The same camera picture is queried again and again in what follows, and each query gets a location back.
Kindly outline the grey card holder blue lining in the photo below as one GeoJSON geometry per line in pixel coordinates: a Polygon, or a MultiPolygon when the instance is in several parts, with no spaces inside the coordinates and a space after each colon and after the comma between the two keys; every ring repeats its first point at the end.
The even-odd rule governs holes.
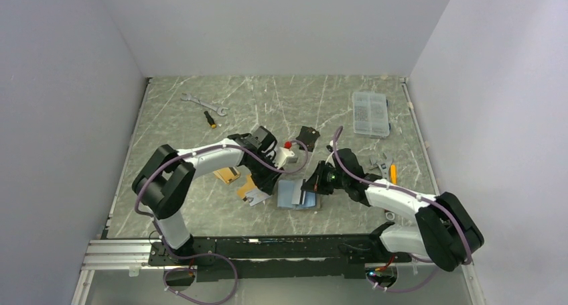
{"type": "Polygon", "coordinates": [[[280,180],[277,184],[277,207],[289,210],[320,209],[319,196],[302,189],[305,182],[306,179],[280,180]]]}

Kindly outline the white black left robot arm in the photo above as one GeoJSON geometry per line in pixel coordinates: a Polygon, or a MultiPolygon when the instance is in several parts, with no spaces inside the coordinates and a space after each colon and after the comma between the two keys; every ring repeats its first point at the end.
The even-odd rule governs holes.
{"type": "Polygon", "coordinates": [[[192,181],[205,174],[229,167],[244,166],[254,185],[272,195],[281,168],[274,163],[275,136],[264,127],[252,133],[233,134],[196,149],[176,150],[165,144],[158,147],[132,183],[137,195],[135,211],[148,208],[156,230],[167,245],[166,256],[177,265],[187,263],[195,253],[194,238],[181,212],[192,181]]]}

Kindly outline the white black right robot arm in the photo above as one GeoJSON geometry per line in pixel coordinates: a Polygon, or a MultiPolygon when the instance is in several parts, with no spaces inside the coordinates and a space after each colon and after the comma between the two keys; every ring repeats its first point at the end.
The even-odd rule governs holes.
{"type": "Polygon", "coordinates": [[[373,259],[386,261],[394,253],[425,256],[444,271],[469,263],[485,239],[458,197],[450,192],[424,194],[365,172],[351,149],[332,153],[332,162],[320,161],[304,181],[303,190],[330,195],[343,190],[351,200],[388,210],[411,222],[389,221],[370,235],[373,259]]]}

